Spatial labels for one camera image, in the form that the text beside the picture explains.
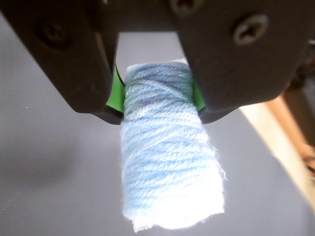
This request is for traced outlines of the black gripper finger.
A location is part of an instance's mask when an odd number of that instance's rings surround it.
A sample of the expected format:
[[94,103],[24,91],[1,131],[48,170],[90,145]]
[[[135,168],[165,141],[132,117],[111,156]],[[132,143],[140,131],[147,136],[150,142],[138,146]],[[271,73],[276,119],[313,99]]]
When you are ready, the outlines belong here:
[[76,112],[119,124],[110,107],[118,35],[106,33],[102,0],[3,0],[0,11]]
[[277,97],[315,28],[312,0],[174,0],[172,10],[204,123]]

